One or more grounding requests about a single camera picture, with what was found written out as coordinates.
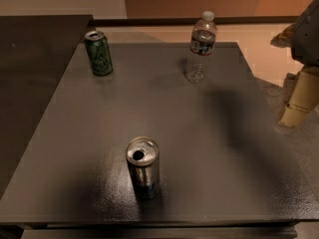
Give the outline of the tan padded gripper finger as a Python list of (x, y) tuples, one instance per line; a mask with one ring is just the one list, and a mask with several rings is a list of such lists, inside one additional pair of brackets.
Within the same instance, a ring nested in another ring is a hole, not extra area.
[(278, 123), (300, 126), (319, 104), (319, 68), (304, 66), (296, 75), (288, 73), (283, 85), (283, 105)]

